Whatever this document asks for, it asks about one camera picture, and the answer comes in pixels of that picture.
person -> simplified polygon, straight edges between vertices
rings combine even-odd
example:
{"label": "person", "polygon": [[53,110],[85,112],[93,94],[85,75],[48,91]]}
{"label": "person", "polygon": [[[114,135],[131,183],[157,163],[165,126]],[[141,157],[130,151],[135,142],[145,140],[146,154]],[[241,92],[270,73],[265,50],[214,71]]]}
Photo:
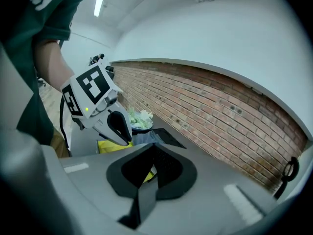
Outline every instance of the person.
{"label": "person", "polygon": [[51,145],[58,157],[67,157],[65,141],[53,127],[39,96],[36,71],[59,91],[74,75],[64,61],[57,41],[69,39],[69,25],[82,0],[15,1],[25,4],[19,6],[16,17],[8,14],[14,24],[1,35],[1,42],[12,64],[33,91],[17,129],[32,135],[40,144]]}
{"label": "person", "polygon": [[90,62],[89,62],[89,65],[93,65],[95,63],[98,63],[99,62],[99,59],[103,59],[104,58],[104,54],[99,54],[99,55],[96,55],[94,56],[93,58],[90,58]]}

beige pants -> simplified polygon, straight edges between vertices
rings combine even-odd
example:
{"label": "beige pants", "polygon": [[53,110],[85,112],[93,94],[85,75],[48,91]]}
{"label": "beige pants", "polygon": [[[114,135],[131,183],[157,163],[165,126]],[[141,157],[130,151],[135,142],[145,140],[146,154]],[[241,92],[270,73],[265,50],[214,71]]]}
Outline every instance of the beige pants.
{"label": "beige pants", "polygon": [[53,137],[50,146],[53,147],[58,158],[69,157],[69,151],[67,149],[67,145],[65,144],[65,140],[63,139],[61,133],[58,132],[55,128],[53,130]]}

green t-shirt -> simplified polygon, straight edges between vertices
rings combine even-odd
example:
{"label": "green t-shirt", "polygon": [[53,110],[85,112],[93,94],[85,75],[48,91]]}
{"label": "green t-shirt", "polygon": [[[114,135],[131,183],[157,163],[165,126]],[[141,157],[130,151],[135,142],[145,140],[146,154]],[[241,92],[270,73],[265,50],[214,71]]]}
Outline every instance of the green t-shirt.
{"label": "green t-shirt", "polygon": [[3,42],[4,48],[25,83],[34,92],[18,124],[41,144],[49,145],[53,125],[39,96],[33,60],[33,46],[42,40],[68,40],[69,25],[82,0],[29,0]]}

black cable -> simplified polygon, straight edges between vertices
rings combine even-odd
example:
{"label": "black cable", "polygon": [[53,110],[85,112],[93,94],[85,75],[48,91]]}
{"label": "black cable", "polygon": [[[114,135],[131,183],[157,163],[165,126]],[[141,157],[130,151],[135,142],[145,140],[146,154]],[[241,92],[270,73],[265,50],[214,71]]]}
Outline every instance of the black cable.
{"label": "black cable", "polygon": [[61,132],[63,134],[63,137],[64,137],[64,140],[65,140],[65,144],[68,148],[68,143],[67,143],[67,136],[65,134],[65,131],[63,129],[63,109],[64,109],[64,98],[62,97],[61,98],[61,103],[60,103],[60,129],[61,129]]}

brick wall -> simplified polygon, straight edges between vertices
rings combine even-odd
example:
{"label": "brick wall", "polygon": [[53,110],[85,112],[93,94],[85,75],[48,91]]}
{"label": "brick wall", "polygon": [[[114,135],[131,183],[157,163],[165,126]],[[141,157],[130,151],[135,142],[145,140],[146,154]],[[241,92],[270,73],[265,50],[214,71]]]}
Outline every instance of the brick wall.
{"label": "brick wall", "polygon": [[307,137],[264,95],[227,76],[158,62],[114,63],[126,107],[157,114],[210,155],[274,191]]}

